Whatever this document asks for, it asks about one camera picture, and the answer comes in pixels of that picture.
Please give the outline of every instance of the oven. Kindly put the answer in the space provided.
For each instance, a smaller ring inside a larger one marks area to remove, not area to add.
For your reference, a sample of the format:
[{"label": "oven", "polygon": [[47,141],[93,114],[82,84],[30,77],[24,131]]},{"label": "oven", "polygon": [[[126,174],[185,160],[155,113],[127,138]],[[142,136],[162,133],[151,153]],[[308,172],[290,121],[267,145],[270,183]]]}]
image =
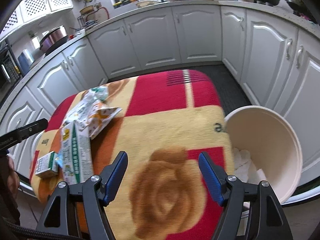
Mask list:
[{"label": "oven", "polygon": [[22,79],[20,66],[8,42],[0,48],[0,106]]}]

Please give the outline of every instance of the juice box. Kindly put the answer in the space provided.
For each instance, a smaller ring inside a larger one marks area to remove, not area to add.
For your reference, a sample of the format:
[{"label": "juice box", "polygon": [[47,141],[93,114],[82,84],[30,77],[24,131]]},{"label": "juice box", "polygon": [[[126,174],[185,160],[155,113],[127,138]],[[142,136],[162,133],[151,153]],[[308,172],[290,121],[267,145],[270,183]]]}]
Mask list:
[{"label": "juice box", "polygon": [[53,177],[58,174],[58,164],[55,162],[56,152],[49,152],[40,157],[36,163],[35,175],[40,178]]},{"label": "juice box", "polygon": [[88,127],[72,121],[61,130],[63,178],[69,185],[85,182],[93,175]]}]

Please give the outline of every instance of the dark floor mat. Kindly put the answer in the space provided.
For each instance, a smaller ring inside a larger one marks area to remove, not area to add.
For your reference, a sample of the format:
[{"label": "dark floor mat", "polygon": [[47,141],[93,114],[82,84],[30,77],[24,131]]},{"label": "dark floor mat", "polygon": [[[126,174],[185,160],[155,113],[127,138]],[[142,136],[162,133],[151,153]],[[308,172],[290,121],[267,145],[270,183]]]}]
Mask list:
[{"label": "dark floor mat", "polygon": [[225,115],[239,107],[251,105],[238,82],[224,65],[196,66],[181,69],[198,70],[210,77],[219,94]]}]

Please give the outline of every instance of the red and yellow tablecloth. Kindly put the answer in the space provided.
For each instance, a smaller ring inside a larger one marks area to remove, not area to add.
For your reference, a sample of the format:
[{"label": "red and yellow tablecloth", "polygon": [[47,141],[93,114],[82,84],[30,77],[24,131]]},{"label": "red and yellow tablecloth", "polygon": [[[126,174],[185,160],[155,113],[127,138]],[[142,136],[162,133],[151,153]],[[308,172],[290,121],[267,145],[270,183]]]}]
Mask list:
[{"label": "red and yellow tablecloth", "polygon": [[[106,103],[123,110],[91,141],[95,174],[126,151],[129,164],[116,199],[105,208],[117,240],[211,239],[222,209],[211,199],[197,159],[207,151],[233,172],[224,113],[210,79],[194,70],[143,75],[106,84]],[[65,114],[85,91],[66,98],[52,115],[30,170],[36,196],[46,203],[59,175],[34,176],[37,158],[60,150]],[[81,229],[87,232],[83,206]]]}]

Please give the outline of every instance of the metal screw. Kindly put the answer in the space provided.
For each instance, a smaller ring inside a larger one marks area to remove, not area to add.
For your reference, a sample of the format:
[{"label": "metal screw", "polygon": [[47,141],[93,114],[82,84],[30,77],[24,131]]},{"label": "metal screw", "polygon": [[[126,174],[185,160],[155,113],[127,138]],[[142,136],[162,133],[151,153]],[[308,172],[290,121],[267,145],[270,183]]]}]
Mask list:
[{"label": "metal screw", "polygon": [[93,175],[90,179],[91,179],[91,181],[98,181],[99,178],[100,177],[98,175]]},{"label": "metal screw", "polygon": [[261,182],[261,185],[263,186],[263,187],[269,187],[269,182],[267,182],[266,180],[263,180],[262,182]]},{"label": "metal screw", "polygon": [[230,181],[236,181],[237,177],[235,175],[229,175],[228,180]]},{"label": "metal screw", "polygon": [[59,188],[64,188],[67,184],[63,181],[58,184]]}]

